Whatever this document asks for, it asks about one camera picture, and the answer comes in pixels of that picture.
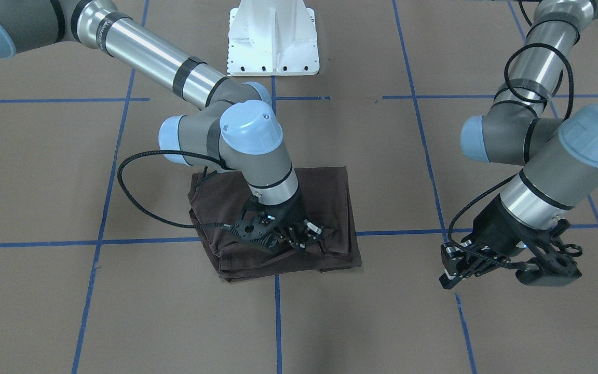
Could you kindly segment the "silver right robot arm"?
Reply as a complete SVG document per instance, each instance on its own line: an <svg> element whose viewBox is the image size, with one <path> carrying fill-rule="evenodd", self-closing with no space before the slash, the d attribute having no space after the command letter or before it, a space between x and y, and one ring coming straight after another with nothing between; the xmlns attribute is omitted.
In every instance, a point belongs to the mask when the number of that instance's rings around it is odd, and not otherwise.
<svg viewBox="0 0 598 374"><path fill-rule="evenodd" d="M118 185L162 121L194 106L99 50L64 42L0 60L0 265L110 252L206 254Z"/></svg>

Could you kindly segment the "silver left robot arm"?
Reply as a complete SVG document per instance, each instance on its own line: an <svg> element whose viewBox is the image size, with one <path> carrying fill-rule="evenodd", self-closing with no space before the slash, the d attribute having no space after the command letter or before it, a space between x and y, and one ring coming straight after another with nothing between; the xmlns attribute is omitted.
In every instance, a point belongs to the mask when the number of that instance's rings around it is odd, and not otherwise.
<svg viewBox="0 0 598 374"><path fill-rule="evenodd" d="M562 80L574 94L568 55L589 24L598 1L541 1L522 48L505 65L505 82L489 112L463 124L463 154L484 163L520 165L495 185L496 196L473 220L468 236L441 246L444 289L496 269L513 270L526 286L566 286L581 277L575 258L581 246L567 244L566 215L598 187L598 104L563 118L543 118Z"/></svg>

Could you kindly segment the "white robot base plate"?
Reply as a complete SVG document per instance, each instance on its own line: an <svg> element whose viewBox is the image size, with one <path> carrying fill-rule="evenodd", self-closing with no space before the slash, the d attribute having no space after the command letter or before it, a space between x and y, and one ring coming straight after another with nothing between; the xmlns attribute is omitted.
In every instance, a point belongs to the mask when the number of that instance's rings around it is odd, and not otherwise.
<svg viewBox="0 0 598 374"><path fill-rule="evenodd" d="M315 12L304 1L242 1L228 21L228 75L319 73Z"/></svg>

